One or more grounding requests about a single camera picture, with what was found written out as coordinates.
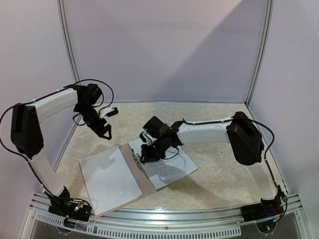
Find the brown paper folder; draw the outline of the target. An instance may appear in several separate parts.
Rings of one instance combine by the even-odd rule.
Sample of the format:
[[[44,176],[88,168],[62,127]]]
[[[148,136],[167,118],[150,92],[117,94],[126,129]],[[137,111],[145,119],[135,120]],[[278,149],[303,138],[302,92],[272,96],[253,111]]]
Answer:
[[[151,184],[150,180],[147,178],[146,174],[144,174],[142,172],[142,169],[135,164],[135,162],[132,158],[132,155],[131,155],[131,148],[129,147],[129,144],[122,145],[119,147],[119,149],[120,149],[128,167],[129,167],[131,173],[133,174],[137,184],[139,185],[139,187],[143,193],[142,196],[140,196],[139,198],[122,206],[122,207],[125,207],[125,206],[127,206],[131,203],[134,203],[140,199],[143,199],[143,198],[145,198],[145,197],[147,197],[147,196],[149,196],[149,195],[151,195],[159,190],[156,190],[154,188],[154,186]]]

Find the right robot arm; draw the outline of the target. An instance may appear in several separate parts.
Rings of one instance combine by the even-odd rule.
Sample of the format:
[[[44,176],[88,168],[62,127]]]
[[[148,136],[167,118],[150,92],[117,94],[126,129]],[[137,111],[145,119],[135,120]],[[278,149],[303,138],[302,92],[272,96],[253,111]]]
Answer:
[[[258,127],[269,133],[266,125],[250,119],[243,112],[236,112],[225,119],[210,121],[186,121],[184,119],[167,125],[158,117],[152,117],[140,134],[140,162],[142,164],[167,160],[166,152],[170,148],[178,149],[188,143],[218,142],[231,146],[235,160],[248,168],[261,195],[258,213],[268,217],[277,209],[277,202],[287,203],[287,195],[276,182],[274,173],[267,160],[272,146],[265,145]]]

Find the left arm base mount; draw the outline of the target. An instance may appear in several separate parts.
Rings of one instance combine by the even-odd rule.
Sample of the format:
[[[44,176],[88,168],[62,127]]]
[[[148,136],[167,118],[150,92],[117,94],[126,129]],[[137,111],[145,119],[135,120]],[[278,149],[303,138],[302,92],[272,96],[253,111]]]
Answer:
[[[50,206],[48,211],[52,214],[68,217],[74,220],[88,222],[92,207],[84,199],[49,197]]]

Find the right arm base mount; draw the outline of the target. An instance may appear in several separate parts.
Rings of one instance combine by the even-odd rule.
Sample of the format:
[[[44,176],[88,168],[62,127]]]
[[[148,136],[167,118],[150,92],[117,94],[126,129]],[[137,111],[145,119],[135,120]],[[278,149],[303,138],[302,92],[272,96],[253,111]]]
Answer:
[[[244,222],[271,219],[275,216],[282,215],[284,211],[285,209],[280,199],[261,199],[261,202],[259,203],[246,205],[240,208]]]

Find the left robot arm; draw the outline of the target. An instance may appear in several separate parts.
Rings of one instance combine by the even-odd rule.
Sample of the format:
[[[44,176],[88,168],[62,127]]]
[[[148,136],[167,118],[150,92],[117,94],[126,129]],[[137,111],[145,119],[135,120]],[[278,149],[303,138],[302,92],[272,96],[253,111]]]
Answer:
[[[57,178],[47,159],[44,126],[48,125],[51,117],[72,109],[99,138],[111,140],[112,127],[102,112],[97,110],[98,100],[104,99],[101,86],[111,89],[102,80],[83,79],[30,102],[10,106],[0,117],[4,119],[7,113],[11,113],[9,139],[12,146],[1,141],[2,148],[27,163],[49,199],[55,203],[56,210],[63,216],[70,216],[74,205],[70,202],[72,198],[68,189]]]

